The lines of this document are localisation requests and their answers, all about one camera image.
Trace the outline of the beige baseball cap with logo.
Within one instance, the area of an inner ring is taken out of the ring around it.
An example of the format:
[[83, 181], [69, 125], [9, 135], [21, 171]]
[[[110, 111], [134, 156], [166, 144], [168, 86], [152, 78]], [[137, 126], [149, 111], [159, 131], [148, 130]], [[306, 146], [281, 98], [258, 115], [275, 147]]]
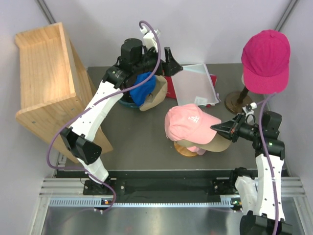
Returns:
[[177, 143], [186, 148], [196, 147], [196, 148], [203, 149], [205, 151], [210, 151], [210, 152], [225, 151], [232, 144], [230, 140], [227, 140], [226, 138], [222, 137], [219, 134], [216, 134], [215, 137], [212, 139], [212, 141], [206, 144], [194, 143], [194, 142], [190, 142], [187, 140], [180, 140], [180, 141], [177, 141]]

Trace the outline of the tan baseball cap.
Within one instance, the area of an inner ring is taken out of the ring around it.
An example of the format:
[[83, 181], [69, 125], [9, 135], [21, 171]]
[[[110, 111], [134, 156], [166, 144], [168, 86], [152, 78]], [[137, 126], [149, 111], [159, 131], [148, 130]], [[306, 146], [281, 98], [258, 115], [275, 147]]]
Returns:
[[145, 98], [139, 110], [144, 112], [164, 101], [168, 91], [168, 82], [163, 76], [156, 76], [156, 86], [154, 90]]

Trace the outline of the light pink baseball cap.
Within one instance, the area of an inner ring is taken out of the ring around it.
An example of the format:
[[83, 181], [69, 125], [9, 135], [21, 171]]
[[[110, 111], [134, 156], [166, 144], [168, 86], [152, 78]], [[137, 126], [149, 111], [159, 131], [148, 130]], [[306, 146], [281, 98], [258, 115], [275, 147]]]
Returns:
[[196, 146], [192, 146], [192, 147], [187, 147], [187, 149], [190, 151], [190, 152], [193, 152], [193, 153], [197, 153], [198, 155], [203, 155], [206, 150], [205, 149], [202, 149], [202, 148], [199, 148], [199, 147], [196, 147]]

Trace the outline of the salmon pink baseball cap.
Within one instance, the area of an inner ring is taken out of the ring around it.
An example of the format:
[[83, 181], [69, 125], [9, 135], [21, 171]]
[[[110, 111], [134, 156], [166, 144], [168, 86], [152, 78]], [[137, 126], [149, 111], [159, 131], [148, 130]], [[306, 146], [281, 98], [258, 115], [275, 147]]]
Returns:
[[210, 143], [216, 131], [212, 125], [222, 121], [204, 111], [196, 104], [186, 104], [171, 108], [164, 121], [167, 138], [172, 141], [186, 140], [197, 144]]

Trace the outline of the blue baseball cap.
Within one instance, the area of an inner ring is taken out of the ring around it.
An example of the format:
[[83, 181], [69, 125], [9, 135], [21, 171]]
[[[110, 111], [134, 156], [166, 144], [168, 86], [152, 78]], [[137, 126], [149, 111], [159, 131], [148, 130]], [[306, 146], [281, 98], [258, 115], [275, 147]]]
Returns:
[[[146, 78], [150, 76], [150, 74], [151, 72], [147, 72], [138, 75], [134, 85], [137, 85], [140, 82], [144, 81]], [[130, 96], [134, 103], [136, 104], [136, 106], [141, 106], [145, 102], [146, 97], [152, 93], [155, 87], [156, 87], [156, 76], [153, 75], [146, 83], [131, 90]]]

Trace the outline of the magenta baseball cap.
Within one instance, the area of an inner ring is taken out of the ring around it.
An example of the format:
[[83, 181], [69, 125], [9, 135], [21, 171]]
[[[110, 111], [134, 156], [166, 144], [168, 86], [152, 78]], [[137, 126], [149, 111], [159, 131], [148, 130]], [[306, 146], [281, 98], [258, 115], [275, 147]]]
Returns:
[[263, 30], [243, 48], [243, 81], [256, 94], [284, 91], [289, 82], [291, 47], [288, 38], [275, 30]]

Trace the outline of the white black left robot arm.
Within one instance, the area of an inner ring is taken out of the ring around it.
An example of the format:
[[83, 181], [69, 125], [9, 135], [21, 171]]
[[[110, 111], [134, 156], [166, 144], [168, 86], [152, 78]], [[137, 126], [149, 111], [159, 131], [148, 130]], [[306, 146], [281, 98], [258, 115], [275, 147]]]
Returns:
[[144, 112], [165, 99], [166, 78], [182, 71], [183, 67], [174, 59], [169, 47], [164, 51], [162, 61], [156, 42], [144, 45], [140, 39], [126, 39], [116, 63], [107, 69], [84, 112], [60, 132], [66, 148], [83, 165], [100, 194], [108, 193], [111, 183], [100, 159], [102, 148], [94, 143], [96, 132], [119, 100]]

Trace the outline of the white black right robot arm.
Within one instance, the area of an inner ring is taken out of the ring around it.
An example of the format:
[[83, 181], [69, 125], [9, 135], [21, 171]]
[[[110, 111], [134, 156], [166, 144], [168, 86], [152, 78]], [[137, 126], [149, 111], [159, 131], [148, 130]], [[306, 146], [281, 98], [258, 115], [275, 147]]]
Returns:
[[281, 174], [285, 160], [285, 144], [278, 140], [282, 121], [280, 114], [265, 111], [261, 124], [249, 124], [248, 115], [237, 114], [232, 120], [211, 128], [232, 142], [238, 138], [252, 142], [255, 150], [257, 176], [239, 167], [231, 171], [228, 188], [239, 194], [243, 217], [242, 235], [291, 235], [292, 225], [286, 223], [281, 201]]

